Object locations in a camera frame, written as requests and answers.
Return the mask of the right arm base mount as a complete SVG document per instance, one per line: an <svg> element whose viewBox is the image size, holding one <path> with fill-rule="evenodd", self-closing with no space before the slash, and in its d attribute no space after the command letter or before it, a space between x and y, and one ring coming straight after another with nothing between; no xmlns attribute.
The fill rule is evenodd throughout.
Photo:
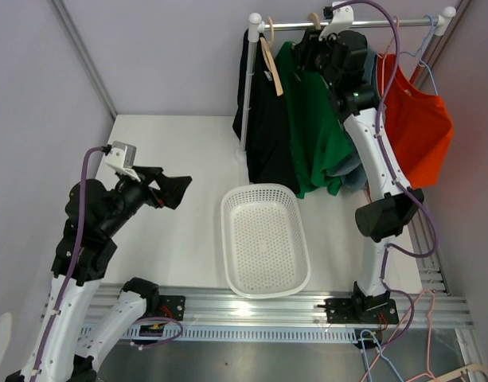
<svg viewBox="0 0 488 382"><path fill-rule="evenodd" d="M332 324L396 325L400 320L389 292L378 296L354 293L350 298L327 298L317 307L325 310L327 322Z"/></svg>

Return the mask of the green t shirt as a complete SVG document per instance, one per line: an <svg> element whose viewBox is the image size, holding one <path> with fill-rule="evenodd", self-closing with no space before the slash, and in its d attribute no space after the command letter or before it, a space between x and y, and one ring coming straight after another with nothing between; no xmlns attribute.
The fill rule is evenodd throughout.
<svg viewBox="0 0 488 382"><path fill-rule="evenodd" d="M297 198L324 188L337 195L349 175L361 165L329 99L326 82L317 72L302 70L295 43L283 43L275 57L287 103L291 156L300 190Z"/></svg>

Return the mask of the black t shirt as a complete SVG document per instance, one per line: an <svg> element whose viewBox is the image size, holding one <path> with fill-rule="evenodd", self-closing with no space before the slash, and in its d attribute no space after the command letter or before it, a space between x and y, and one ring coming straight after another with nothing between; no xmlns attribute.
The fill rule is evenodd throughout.
<svg viewBox="0 0 488 382"><path fill-rule="evenodd" d="M246 135L249 181L281 184L298 193L300 185L291 156L286 99L276 93L260 42L256 44L249 106Z"/></svg>

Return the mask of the beige wooden hanger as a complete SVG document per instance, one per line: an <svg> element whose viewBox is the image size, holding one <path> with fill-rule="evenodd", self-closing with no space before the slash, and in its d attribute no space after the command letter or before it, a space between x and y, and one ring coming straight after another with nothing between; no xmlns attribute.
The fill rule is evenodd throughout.
<svg viewBox="0 0 488 382"><path fill-rule="evenodd" d="M322 22L319 17L319 15L315 12L312 12L308 15L308 20L313 23L313 28L316 31L321 31L322 30Z"/></svg>
<svg viewBox="0 0 488 382"><path fill-rule="evenodd" d="M275 65L275 60L271 52L271 47L275 42L275 30L273 27L273 22L270 17L267 18L268 24L270 26L270 39L267 40L265 37L260 38L261 51L264 58L264 63L267 67L267 71L270 73L271 81L275 86L275 93L278 97L283 95L283 86L280 82L279 72Z"/></svg>

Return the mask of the orange t shirt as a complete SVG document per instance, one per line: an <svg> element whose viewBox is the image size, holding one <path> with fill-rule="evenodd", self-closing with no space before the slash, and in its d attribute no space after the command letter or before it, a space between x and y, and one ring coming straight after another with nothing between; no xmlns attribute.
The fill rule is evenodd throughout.
<svg viewBox="0 0 488 382"><path fill-rule="evenodd" d="M454 135L454 125L438 95L416 89L400 69L393 71L396 56L377 59L378 90L385 97L385 130L401 170L414 189L437 183Z"/></svg>

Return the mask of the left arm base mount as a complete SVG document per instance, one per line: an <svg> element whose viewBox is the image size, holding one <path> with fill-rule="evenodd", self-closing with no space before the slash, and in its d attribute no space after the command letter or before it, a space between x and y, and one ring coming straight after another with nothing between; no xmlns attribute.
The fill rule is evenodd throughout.
<svg viewBox="0 0 488 382"><path fill-rule="evenodd" d="M145 316L173 318L182 321L185 313L186 297L183 295L161 295L151 308L146 309Z"/></svg>

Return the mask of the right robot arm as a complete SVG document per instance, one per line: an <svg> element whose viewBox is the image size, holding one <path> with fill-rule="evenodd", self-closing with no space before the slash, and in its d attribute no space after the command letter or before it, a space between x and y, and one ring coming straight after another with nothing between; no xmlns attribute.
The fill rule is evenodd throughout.
<svg viewBox="0 0 488 382"><path fill-rule="evenodd" d="M324 37L309 29L294 53L301 70L317 72L326 82L330 105L356 148L370 191L370 202L355 212L365 238L361 272L350 298L326 300L327 320L377 324L384 316L396 324L396 303L385 286L388 252L398 245L424 193L411 187L386 135L372 74L376 60L366 37L353 30Z"/></svg>

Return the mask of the blue grey t shirt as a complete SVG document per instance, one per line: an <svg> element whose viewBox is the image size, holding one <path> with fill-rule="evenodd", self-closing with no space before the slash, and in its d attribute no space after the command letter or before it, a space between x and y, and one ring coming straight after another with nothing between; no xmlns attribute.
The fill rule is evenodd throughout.
<svg viewBox="0 0 488 382"><path fill-rule="evenodd" d="M367 57L365 59L365 72L363 79L372 85L374 95L379 96L378 79L377 79L377 59L378 53L371 46L368 47ZM352 171L342 177L342 184L351 192L363 190L367 187L368 181L365 175L364 167L361 163L353 166Z"/></svg>

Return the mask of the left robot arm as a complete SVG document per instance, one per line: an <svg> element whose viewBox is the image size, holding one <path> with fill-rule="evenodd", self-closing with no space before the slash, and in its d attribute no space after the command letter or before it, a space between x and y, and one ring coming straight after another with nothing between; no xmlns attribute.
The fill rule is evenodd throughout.
<svg viewBox="0 0 488 382"><path fill-rule="evenodd" d="M82 335L88 307L117 250L114 235L141 207L176 209L190 176L167 177L161 167L136 166L134 177L120 174L113 189L82 178L69 194L68 219L52 265L50 300L39 338L25 366L8 381L94 381L127 329L159 319L173 321L161 306L157 284L134 277L124 283L115 305Z"/></svg>

